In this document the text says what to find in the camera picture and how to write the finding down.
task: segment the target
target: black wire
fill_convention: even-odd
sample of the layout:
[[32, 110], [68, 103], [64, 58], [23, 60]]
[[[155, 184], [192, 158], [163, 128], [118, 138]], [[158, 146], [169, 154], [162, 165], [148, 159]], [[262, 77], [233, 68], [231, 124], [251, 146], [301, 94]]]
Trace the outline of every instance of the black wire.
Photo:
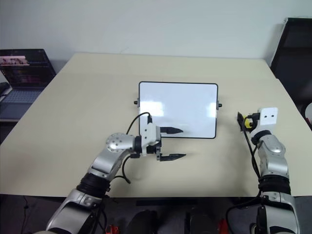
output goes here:
[[126, 162], [127, 160], [131, 157], [131, 155], [127, 156], [125, 158], [125, 160], [123, 161], [122, 163], [122, 167], [121, 167], [121, 172], [122, 172], [122, 175], [117, 175], [114, 177], [115, 178], [123, 178], [128, 184], [131, 184], [131, 181], [127, 178], [126, 174], [125, 174], [125, 165], [126, 165]]
[[104, 231], [104, 228], [103, 228], [101, 222], [98, 222], [98, 224], [99, 224], [99, 227]]
[[26, 222], [26, 210], [28, 209], [28, 201], [26, 199], [25, 196], [23, 196], [24, 200], [25, 200], [25, 206], [24, 206], [24, 220], [23, 220], [23, 224], [21, 226], [21, 230], [20, 230], [20, 234], [24, 233], [24, 228], [25, 228], [25, 222]]
[[103, 198], [102, 198], [102, 201], [101, 201], [101, 203], [100, 203], [100, 206], [99, 206], [99, 208], [98, 208], [98, 210], [97, 210], [97, 216], [96, 216], [96, 220], [95, 220], [95, 222], [94, 222], [94, 226], [93, 226], [93, 229], [92, 229], [91, 234], [94, 234], [94, 233], [96, 232], [96, 230], [97, 230], [97, 227], [98, 227], [98, 224], [99, 224], [99, 218], [100, 218], [100, 216], [101, 216], [102, 204], [103, 204]]
[[104, 211], [104, 209], [102, 209], [102, 214], [103, 214], [103, 217], [104, 217], [104, 232], [103, 234], [106, 234], [106, 226], [107, 226], [107, 216], [106, 216], [106, 213]]
[[255, 154], [255, 151], [257, 150], [257, 146], [254, 148], [254, 150], [252, 149], [252, 146], [250, 144], [250, 141], [247, 137], [247, 133], [246, 133], [246, 128], [245, 128], [245, 122], [246, 122], [246, 119], [247, 117], [244, 118], [243, 120], [243, 124], [242, 124], [242, 129], [243, 129], [243, 133], [244, 133], [244, 136], [245, 136], [245, 139], [247, 141], [247, 144], [248, 144], [248, 148], [249, 148], [249, 151], [250, 151], [250, 154], [252, 155], [252, 166], [253, 166], [253, 170], [254, 172], [256, 173], [258, 179], [260, 179], [260, 172], [259, 172], [259, 169], [258, 169], [258, 166], [257, 166], [257, 162], [254, 158], [254, 154]]
[[[132, 122], [130, 123], [130, 126], [129, 126], [129, 128], [128, 128], [126, 134], [128, 134], [128, 133], [130, 132], [130, 129], [131, 129], [133, 123], [134, 123], [140, 116], [142, 116], [142, 115], [148, 115], [149, 118], [151, 117], [151, 114], [150, 114], [149, 112], [143, 112], [143, 113], [137, 115], [137, 116], [132, 120]], [[131, 184], [131, 181], [127, 178], [127, 176], [126, 176], [126, 174], [125, 174], [125, 164], [126, 164], [127, 160], [128, 160], [130, 157], [131, 157], [131, 155], [127, 156], [127, 157], [125, 158], [125, 160], [123, 161], [123, 163], [122, 163], [122, 167], [121, 167], [122, 175], [117, 175], [117, 176], [115, 176], [113, 179], [116, 179], [116, 178], [123, 178], [128, 184]]]
[[132, 122], [131, 122], [131, 124], [130, 124], [130, 126], [129, 126], [129, 128], [128, 128], [128, 130], [127, 130], [127, 133], [126, 133], [126, 134], [128, 134], [128, 133], [130, 132], [130, 129], [131, 129], [131, 127], [132, 127], [133, 123], [136, 121], [136, 119], [137, 119], [137, 118], [139, 118], [140, 116], [142, 116], [142, 115], [146, 115], [146, 114], [148, 114], [148, 115], [149, 115], [149, 117], [151, 116], [151, 114], [150, 114], [149, 112], [143, 112], [143, 113], [139, 114], [138, 116], [136, 116], [136, 117], [132, 120]]
[[229, 213], [231, 210], [235, 209], [235, 208], [242, 208], [242, 207], [246, 207], [246, 206], [249, 206], [249, 205], [253, 205], [253, 203], [257, 200], [260, 199], [260, 195], [261, 195], [261, 190], [259, 190], [258, 194], [256, 197], [254, 197], [253, 199], [249, 200], [249, 201], [246, 201], [246, 202], [243, 202], [243, 203], [240, 203], [240, 204], [237, 204], [237, 205], [234, 205], [230, 208], [228, 208], [228, 210], [226, 211], [225, 213], [225, 219], [226, 219], [226, 222], [228, 224], [228, 227], [229, 227], [229, 230], [232, 234], [235, 234], [235, 232], [233, 232], [233, 229], [231, 228], [231, 225], [229, 223]]

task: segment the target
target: table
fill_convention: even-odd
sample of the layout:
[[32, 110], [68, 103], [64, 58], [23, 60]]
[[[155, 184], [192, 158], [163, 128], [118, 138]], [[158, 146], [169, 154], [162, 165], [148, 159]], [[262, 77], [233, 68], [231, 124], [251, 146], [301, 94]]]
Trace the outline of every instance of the table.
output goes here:
[[[257, 178], [237, 112], [279, 108], [275, 135], [286, 146], [293, 195], [312, 195], [312, 132], [261, 59], [75, 54], [0, 146], [0, 193], [67, 196], [102, 150], [138, 114], [140, 81], [207, 82], [219, 86], [215, 139], [163, 139], [176, 161], [130, 159], [131, 184], [115, 179], [113, 197], [253, 196]], [[138, 134], [137, 123], [132, 134]]]

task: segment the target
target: floor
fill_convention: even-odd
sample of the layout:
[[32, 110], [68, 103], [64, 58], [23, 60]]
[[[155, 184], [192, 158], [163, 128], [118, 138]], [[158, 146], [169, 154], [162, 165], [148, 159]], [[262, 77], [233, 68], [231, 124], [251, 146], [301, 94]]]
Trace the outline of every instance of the floor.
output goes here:
[[[0, 125], [0, 142], [14, 127], [13, 124]], [[60, 201], [54, 201], [42, 197], [26, 197], [29, 208], [26, 210], [26, 222], [24, 234], [31, 234], [45, 230], [46, 224]], [[217, 225], [224, 218], [225, 212], [237, 198], [109, 198], [106, 200], [105, 212], [108, 223], [119, 226], [121, 233], [132, 217], [144, 210], [157, 211], [160, 220], [158, 234], [183, 234], [186, 212], [201, 210], [205, 212]], [[23, 196], [1, 195], [0, 197], [0, 233], [19, 234], [24, 218], [25, 200]], [[301, 234], [311, 234], [312, 225], [312, 196], [296, 198], [298, 218], [301, 226]], [[249, 234], [249, 225], [256, 220], [257, 206], [247, 209], [236, 209], [230, 213], [230, 223], [237, 234]]]

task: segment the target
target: whiteboard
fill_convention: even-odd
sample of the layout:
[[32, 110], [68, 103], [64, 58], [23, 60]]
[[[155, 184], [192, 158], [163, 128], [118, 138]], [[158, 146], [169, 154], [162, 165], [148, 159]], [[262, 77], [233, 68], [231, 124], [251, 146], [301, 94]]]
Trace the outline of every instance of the whiteboard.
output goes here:
[[[139, 114], [149, 112], [153, 123], [183, 133], [162, 137], [215, 138], [218, 85], [214, 83], [147, 82], [139, 84]], [[147, 115], [139, 119], [139, 130]]]

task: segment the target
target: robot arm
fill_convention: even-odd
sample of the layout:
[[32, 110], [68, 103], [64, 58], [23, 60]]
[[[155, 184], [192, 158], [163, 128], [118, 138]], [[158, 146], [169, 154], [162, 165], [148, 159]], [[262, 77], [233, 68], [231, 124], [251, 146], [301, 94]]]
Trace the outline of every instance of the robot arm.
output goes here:
[[[47, 231], [53, 233], [89, 233], [95, 220], [94, 210], [101, 209], [110, 182], [116, 176], [127, 155], [139, 157], [147, 153], [160, 154], [161, 129], [151, 122], [142, 136], [115, 133], [110, 135], [105, 148], [98, 154], [80, 184], [73, 189], [48, 222]], [[184, 155], [177, 154], [177, 159]]]
[[253, 122], [252, 143], [260, 157], [261, 206], [252, 234], [300, 234], [294, 197], [291, 195], [285, 146], [271, 134], [277, 108], [263, 108]]

